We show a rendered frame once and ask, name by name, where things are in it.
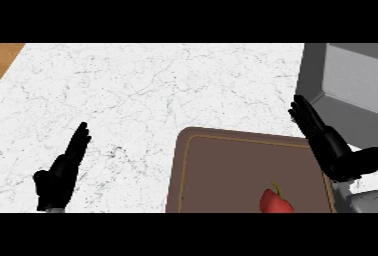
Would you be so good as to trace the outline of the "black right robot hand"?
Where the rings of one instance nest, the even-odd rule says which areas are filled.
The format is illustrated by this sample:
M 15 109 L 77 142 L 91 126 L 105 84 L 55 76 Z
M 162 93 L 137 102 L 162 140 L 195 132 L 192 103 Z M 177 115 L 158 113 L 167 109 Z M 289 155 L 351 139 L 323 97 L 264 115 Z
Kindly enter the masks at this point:
M 378 171 L 378 147 L 351 151 L 332 126 L 326 125 L 301 95 L 294 96 L 288 113 L 306 136 L 320 169 L 334 182 L 348 182 Z

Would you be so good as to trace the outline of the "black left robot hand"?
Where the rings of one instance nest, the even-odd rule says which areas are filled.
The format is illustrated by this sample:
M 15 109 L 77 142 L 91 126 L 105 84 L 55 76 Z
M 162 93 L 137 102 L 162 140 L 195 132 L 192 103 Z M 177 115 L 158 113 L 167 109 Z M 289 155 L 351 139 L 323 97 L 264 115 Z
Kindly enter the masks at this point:
M 38 196 L 37 210 L 65 208 L 72 197 L 78 168 L 91 140 L 87 123 L 81 122 L 72 134 L 65 153 L 60 154 L 49 170 L 38 170 L 32 175 Z

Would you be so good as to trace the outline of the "grey box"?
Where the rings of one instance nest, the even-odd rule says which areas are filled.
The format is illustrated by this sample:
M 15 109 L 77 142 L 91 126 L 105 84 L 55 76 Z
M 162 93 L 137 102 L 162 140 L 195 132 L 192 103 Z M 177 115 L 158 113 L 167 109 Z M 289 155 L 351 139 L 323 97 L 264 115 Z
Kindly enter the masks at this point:
M 348 144 L 378 147 L 378 43 L 306 43 L 295 94 Z

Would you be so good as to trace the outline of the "brown tray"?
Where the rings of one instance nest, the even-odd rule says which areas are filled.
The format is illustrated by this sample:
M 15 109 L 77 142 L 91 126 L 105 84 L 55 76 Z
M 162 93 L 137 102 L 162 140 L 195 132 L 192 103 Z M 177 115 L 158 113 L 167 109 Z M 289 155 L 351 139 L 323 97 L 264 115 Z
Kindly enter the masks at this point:
M 334 194 L 307 140 L 187 127 L 177 136 L 165 211 L 255 213 L 277 189 L 298 213 L 332 213 Z

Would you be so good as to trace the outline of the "red bell pepper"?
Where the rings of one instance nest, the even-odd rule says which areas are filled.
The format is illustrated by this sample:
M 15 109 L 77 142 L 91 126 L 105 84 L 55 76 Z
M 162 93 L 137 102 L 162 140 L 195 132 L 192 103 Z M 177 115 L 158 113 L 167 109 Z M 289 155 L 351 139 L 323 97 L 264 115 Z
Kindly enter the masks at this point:
M 261 213 L 292 213 L 294 207 L 282 198 L 280 188 L 276 183 L 272 183 L 276 190 L 266 189 L 260 199 Z

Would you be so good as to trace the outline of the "brown wooden surface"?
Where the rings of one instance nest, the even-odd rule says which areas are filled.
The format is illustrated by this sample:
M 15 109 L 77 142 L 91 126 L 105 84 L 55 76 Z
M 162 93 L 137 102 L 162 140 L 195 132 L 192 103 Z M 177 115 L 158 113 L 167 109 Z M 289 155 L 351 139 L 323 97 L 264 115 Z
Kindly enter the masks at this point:
M 24 43 L 0 43 L 0 78 L 13 63 L 24 46 Z

